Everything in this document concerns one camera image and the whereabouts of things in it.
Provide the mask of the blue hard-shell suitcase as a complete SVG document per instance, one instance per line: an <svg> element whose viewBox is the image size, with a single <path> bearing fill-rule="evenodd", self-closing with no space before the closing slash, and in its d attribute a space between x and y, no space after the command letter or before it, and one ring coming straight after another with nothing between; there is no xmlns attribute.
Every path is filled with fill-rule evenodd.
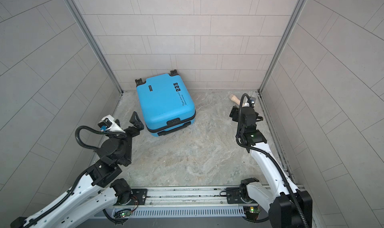
<svg viewBox="0 0 384 228"><path fill-rule="evenodd" d="M147 130L154 137L174 133L195 122L195 104L177 70L135 82Z"/></svg>

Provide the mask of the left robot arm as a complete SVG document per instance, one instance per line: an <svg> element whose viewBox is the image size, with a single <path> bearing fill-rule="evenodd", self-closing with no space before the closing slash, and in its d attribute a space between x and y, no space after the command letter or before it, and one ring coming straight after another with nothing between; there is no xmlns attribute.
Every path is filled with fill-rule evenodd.
<svg viewBox="0 0 384 228"><path fill-rule="evenodd" d="M72 228L102 211L115 224L123 224L128 218L116 219L108 215L106 209L112 205L133 203L129 211L133 213L140 204L139 197L132 191L125 179L118 176L121 166L132 163L132 140L144 129L138 114L133 112L131 126L123 130L120 122L108 115L99 123L99 129L79 126L75 130L76 142L85 149L96 152L99 160L82 171L74 184L52 203L29 217L18 217L12 228ZM85 144L80 132L87 130L108 139L101 147Z"/></svg>

